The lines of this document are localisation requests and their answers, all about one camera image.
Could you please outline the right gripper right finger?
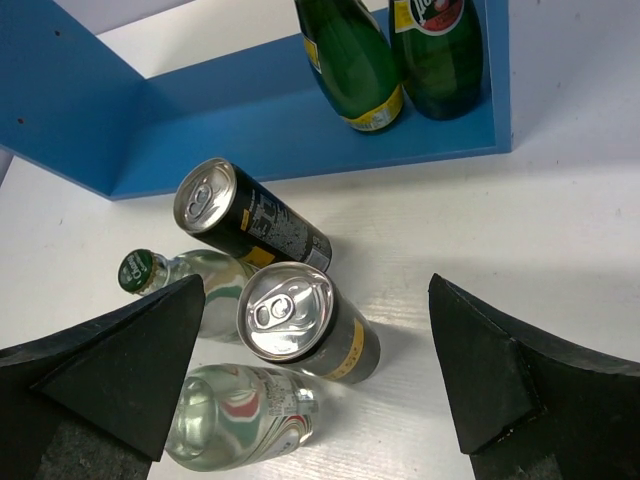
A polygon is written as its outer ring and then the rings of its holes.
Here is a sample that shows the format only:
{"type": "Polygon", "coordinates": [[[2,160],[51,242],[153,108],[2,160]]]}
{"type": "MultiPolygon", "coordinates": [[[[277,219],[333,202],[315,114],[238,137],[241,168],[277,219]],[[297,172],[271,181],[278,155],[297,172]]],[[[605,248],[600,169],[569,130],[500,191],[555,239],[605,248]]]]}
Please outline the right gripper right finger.
{"type": "Polygon", "coordinates": [[[639,365],[569,342],[432,276],[429,314],[477,479],[636,479],[639,365]]]}

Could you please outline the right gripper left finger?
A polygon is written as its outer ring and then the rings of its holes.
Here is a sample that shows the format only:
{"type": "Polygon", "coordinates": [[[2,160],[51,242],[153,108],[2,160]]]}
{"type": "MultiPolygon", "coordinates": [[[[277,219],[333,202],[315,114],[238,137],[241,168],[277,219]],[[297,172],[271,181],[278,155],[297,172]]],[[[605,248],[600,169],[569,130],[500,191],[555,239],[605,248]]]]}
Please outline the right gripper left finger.
{"type": "Polygon", "coordinates": [[[145,479],[204,309],[198,275],[1,352],[4,479],[145,479]]]}

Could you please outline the clear Chang bottle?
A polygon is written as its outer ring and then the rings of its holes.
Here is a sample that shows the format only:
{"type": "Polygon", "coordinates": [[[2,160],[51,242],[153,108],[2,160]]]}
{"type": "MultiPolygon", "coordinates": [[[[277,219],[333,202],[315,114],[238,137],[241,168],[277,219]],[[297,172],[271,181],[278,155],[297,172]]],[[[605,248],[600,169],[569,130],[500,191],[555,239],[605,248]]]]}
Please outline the clear Chang bottle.
{"type": "Polygon", "coordinates": [[[187,373],[165,443],[178,464],[231,470],[287,455],[314,433],[319,389],[308,376],[238,364],[187,373]]]}
{"type": "Polygon", "coordinates": [[[214,250],[191,250],[167,258],[140,248],[128,253],[120,263],[118,283],[126,292],[146,296],[190,275],[200,276],[205,306],[199,336],[239,344],[239,299],[257,271],[248,263],[214,250]]]}

